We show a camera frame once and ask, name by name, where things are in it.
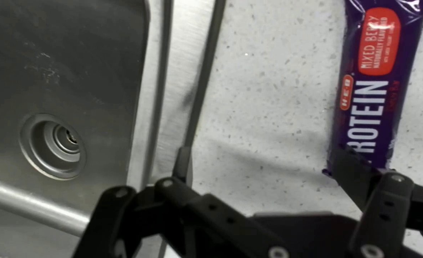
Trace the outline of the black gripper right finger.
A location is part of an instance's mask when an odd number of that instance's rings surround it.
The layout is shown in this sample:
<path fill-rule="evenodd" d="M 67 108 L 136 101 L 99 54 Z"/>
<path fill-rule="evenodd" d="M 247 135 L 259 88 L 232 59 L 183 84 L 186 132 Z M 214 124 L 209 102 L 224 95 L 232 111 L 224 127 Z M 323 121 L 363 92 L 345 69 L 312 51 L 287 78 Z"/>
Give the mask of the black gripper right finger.
<path fill-rule="evenodd" d="M 403 244 L 407 230 L 423 237 L 423 187 L 397 173 L 374 168 L 348 148 L 335 151 L 331 178 L 361 211 L 348 258 L 423 258 Z"/>

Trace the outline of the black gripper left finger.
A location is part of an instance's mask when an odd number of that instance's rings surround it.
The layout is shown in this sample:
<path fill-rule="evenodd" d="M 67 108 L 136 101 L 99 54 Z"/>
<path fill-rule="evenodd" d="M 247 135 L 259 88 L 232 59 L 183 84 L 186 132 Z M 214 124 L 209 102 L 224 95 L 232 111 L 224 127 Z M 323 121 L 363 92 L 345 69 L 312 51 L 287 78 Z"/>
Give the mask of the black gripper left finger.
<path fill-rule="evenodd" d="M 192 155 L 179 150 L 173 171 L 142 191 L 106 190 L 72 258 L 136 258 L 160 237 L 182 258 L 294 258 L 279 236 L 211 194 L 191 188 Z"/>

